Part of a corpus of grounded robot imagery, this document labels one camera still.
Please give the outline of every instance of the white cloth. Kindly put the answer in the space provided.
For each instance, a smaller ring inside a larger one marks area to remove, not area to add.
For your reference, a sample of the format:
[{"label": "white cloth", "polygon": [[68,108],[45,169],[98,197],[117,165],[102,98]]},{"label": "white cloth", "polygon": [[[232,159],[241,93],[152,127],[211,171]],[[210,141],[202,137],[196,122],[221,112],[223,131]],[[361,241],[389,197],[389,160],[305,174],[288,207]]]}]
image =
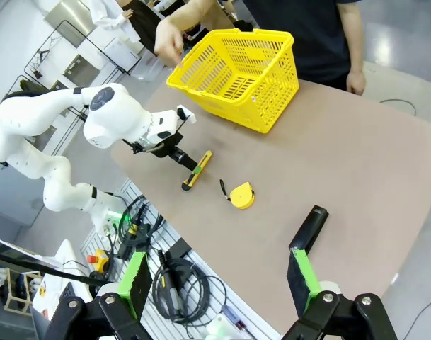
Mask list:
[{"label": "white cloth", "polygon": [[130,21],[122,15],[122,8],[116,0],[90,0],[89,11],[94,25],[106,30],[121,29],[133,43],[139,41],[139,35]]}]

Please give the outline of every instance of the robotic arm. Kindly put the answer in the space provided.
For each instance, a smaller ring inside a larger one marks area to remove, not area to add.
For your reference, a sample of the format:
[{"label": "robotic arm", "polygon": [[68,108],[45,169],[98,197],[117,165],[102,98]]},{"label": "robotic arm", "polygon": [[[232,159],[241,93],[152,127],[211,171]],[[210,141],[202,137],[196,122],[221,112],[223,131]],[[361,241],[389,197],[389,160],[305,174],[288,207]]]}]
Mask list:
[{"label": "robotic arm", "polygon": [[[94,146],[108,148],[124,139],[142,151],[157,148],[176,134],[174,110],[150,113],[129,96],[120,84],[53,91],[36,97],[13,97],[0,104],[0,162],[8,162],[30,179],[43,177],[44,204],[52,211],[78,208],[91,215],[100,235],[119,220],[125,209],[120,198],[79,183],[71,185],[71,166],[63,156],[49,156],[32,146],[24,136],[40,135],[70,106],[89,106],[84,135]],[[195,116],[185,108],[184,120]]]}]

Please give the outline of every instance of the black t-shirt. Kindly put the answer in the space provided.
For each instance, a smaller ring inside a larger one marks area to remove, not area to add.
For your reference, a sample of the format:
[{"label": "black t-shirt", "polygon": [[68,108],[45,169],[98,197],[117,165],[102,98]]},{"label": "black t-shirt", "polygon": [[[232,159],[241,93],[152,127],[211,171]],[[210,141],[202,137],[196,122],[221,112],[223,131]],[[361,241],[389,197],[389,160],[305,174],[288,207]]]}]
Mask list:
[{"label": "black t-shirt", "polygon": [[300,79],[333,80],[350,70],[350,55],[336,4],[359,0],[243,0],[258,25],[290,32]]}]

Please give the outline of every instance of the tape measure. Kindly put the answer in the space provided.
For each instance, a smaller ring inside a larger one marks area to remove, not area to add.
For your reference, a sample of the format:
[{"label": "tape measure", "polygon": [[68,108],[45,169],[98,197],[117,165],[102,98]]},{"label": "tape measure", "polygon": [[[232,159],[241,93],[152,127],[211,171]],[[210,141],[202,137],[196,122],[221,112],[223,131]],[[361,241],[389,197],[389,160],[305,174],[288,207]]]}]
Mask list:
[{"label": "tape measure", "polygon": [[224,188],[224,182],[222,179],[220,179],[220,186],[222,187],[224,197],[238,209],[246,209],[255,201],[255,192],[253,191],[253,187],[250,182],[245,182],[241,186],[233,189],[229,194],[229,197]]}]

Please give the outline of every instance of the basket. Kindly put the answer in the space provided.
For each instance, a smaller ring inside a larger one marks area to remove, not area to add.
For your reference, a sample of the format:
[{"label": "basket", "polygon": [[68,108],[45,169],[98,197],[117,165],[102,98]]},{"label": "basket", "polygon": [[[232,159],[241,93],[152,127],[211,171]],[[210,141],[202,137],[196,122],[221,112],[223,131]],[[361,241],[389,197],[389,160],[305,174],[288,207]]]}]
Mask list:
[{"label": "basket", "polygon": [[214,30],[167,84],[206,111],[267,133],[299,89],[290,33]]}]

